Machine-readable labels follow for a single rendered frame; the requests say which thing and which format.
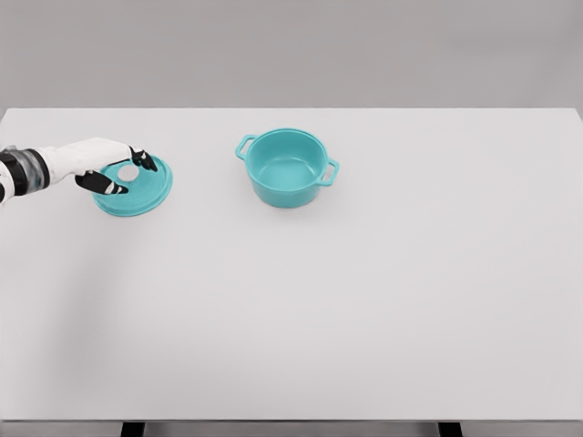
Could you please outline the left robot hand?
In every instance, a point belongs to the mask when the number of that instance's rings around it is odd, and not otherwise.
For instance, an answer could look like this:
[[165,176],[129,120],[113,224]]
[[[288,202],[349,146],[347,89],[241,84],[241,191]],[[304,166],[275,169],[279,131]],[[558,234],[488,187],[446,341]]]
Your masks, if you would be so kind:
[[130,161],[145,170],[158,171],[155,161],[145,150],[104,138],[91,138],[60,147],[54,159],[52,182],[74,176],[79,187],[107,196],[126,194],[128,188],[102,174],[100,170],[104,167]]

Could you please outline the teal pot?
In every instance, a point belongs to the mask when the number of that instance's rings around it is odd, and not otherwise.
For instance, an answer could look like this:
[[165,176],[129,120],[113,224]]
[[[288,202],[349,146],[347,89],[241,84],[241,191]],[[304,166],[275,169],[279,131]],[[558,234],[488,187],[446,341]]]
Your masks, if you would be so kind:
[[290,127],[243,137],[235,155],[258,198],[276,208],[309,204],[320,188],[333,184],[340,169],[316,136]]

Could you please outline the teal pot lid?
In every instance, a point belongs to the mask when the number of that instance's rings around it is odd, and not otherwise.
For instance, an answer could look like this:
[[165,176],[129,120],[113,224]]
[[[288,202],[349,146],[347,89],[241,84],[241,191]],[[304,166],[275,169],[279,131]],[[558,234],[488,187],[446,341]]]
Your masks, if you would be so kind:
[[100,170],[120,186],[128,189],[125,194],[94,194],[96,205],[106,213],[117,217],[133,217],[144,214],[159,206],[169,194],[173,175],[169,165],[157,156],[151,156],[157,171],[137,167],[138,174],[130,181],[119,176],[123,167],[131,166],[129,162],[120,162]]

